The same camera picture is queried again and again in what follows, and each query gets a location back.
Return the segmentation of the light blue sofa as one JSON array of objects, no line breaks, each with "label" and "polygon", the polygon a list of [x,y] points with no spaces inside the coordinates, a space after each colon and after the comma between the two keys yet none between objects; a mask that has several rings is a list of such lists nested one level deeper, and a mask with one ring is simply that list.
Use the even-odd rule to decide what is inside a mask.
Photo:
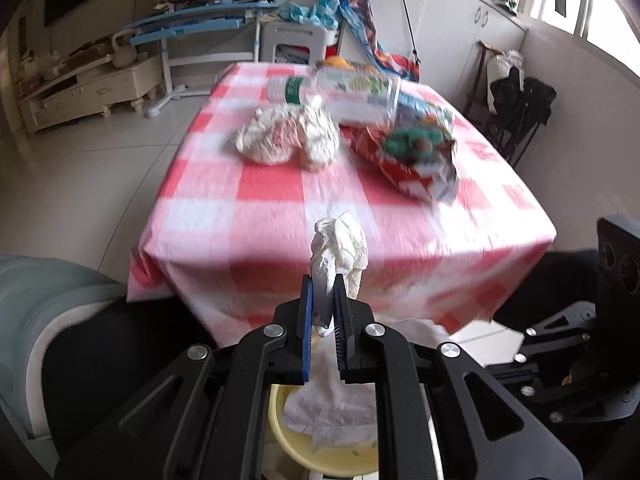
[{"label": "light blue sofa", "polygon": [[[60,259],[1,259],[1,474],[106,479],[130,390],[124,284]],[[51,474],[27,443],[63,454]]]}]

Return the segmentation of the cream tv cabinet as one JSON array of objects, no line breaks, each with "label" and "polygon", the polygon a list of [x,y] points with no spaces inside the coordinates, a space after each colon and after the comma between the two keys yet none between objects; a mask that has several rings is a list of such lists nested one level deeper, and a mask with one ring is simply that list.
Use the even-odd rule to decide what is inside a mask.
[{"label": "cream tv cabinet", "polygon": [[143,53],[125,68],[115,68],[111,55],[105,55],[43,84],[21,98],[18,109],[29,134],[90,115],[108,117],[115,104],[128,103],[142,113],[144,100],[156,97],[161,79],[157,55]]}]

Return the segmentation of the clear plastic water bottle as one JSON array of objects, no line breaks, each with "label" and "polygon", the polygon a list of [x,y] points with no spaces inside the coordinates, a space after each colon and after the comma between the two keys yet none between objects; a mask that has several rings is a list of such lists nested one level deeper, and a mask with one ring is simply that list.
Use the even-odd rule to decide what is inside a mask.
[{"label": "clear plastic water bottle", "polygon": [[305,76],[274,76],[270,103],[320,107],[337,125],[387,128],[395,121],[400,79],[370,70],[321,67]]}]

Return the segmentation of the blue children's study desk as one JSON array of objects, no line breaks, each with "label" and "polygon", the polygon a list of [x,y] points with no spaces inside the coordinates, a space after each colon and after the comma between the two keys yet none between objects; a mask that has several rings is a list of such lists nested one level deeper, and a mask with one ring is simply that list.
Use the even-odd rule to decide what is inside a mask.
[{"label": "blue children's study desk", "polygon": [[[190,88],[185,84],[175,84],[171,71],[177,67],[220,63],[258,62],[260,38],[262,38],[262,17],[277,10],[278,0],[176,0],[178,8],[149,18],[142,18],[127,27],[134,32],[130,44],[135,47],[156,44],[160,55],[164,96],[150,106],[145,116],[154,118],[172,100],[207,96],[206,88]],[[212,52],[175,56],[169,51],[171,40],[189,36],[212,34],[213,32],[253,32],[250,50],[238,52]]]}]

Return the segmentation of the pale kettlebell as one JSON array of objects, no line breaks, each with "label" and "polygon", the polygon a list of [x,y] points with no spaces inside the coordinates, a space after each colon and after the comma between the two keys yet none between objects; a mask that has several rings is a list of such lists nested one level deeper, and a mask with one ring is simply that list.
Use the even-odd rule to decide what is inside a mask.
[{"label": "pale kettlebell", "polygon": [[134,29],[128,28],[121,30],[120,32],[115,32],[112,36],[111,43],[114,51],[112,63],[118,70],[126,68],[137,62],[137,49],[129,42],[129,39],[131,39],[135,34],[136,31]]}]

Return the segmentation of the black folding chair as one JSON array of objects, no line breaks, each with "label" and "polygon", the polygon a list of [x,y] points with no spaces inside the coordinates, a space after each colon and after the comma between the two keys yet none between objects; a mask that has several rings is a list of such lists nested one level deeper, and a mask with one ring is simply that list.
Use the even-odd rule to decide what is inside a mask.
[{"label": "black folding chair", "polygon": [[518,166],[539,128],[547,125],[555,88],[524,72],[517,50],[499,50],[484,41],[462,110],[512,167]]}]

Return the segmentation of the red white checkered tablecloth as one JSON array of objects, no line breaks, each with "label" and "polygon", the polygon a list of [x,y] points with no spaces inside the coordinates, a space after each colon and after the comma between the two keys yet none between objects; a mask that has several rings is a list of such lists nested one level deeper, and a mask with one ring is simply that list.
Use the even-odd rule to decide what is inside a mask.
[{"label": "red white checkered tablecloth", "polygon": [[269,79],[303,73],[268,63],[222,72],[132,253],[128,300],[176,295],[218,344],[235,344],[298,296],[317,221],[349,214],[369,247],[359,297],[376,313],[428,318],[451,333],[489,320],[555,239],[533,193],[463,118],[454,121],[451,204],[402,194],[351,148],[318,171],[242,158],[235,131],[267,105]]}]

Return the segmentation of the white plastic bag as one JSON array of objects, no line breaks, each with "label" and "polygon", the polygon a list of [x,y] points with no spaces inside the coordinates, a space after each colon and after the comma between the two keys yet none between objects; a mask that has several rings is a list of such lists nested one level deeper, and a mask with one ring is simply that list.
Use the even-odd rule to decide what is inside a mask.
[{"label": "white plastic bag", "polygon": [[235,133],[235,148],[259,165],[285,164],[302,149],[299,105],[277,105],[255,110],[253,118]]}]

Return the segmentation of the yellow trash bucket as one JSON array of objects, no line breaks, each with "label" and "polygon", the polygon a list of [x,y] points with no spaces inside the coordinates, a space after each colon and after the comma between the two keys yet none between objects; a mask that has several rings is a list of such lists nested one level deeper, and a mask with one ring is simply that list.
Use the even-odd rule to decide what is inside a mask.
[{"label": "yellow trash bucket", "polygon": [[268,422],[282,450],[313,474],[331,478],[356,478],[378,472],[378,442],[369,428],[305,424],[294,416],[299,386],[274,385],[270,390]]}]

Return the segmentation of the red snack wrapper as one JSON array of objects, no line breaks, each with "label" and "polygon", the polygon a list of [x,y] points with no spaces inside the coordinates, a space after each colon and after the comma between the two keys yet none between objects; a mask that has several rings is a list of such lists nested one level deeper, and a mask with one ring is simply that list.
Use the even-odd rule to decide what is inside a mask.
[{"label": "red snack wrapper", "polygon": [[407,96],[397,104],[390,128],[348,127],[345,133],[352,150],[400,192],[422,202],[450,204],[459,187],[453,128],[451,110]]}]

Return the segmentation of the white plastic stool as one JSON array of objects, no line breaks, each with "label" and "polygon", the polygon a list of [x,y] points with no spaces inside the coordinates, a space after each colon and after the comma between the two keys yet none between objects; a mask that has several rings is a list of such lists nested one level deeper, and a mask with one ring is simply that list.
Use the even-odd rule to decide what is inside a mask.
[{"label": "white plastic stool", "polygon": [[274,21],[262,25],[259,61],[315,66],[335,47],[338,31],[323,26]]}]

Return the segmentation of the light blue plastic bag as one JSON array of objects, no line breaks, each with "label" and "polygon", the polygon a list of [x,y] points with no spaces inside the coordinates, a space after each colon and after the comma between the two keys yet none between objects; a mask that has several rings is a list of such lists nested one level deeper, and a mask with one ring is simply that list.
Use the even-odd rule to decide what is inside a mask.
[{"label": "light blue plastic bag", "polygon": [[311,6],[288,2],[281,6],[278,15],[282,21],[337,30],[340,27],[340,5],[341,0],[318,0]]}]

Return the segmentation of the white tissue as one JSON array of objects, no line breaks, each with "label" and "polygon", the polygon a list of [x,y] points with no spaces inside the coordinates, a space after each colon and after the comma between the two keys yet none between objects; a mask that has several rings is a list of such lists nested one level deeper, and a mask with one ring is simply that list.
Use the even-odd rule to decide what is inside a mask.
[{"label": "white tissue", "polygon": [[334,332],[333,287],[337,275],[343,277],[347,297],[356,299],[368,264],[367,237],[356,216],[345,212],[336,218],[322,218],[316,222],[310,270],[314,284],[312,324],[319,337]]}]

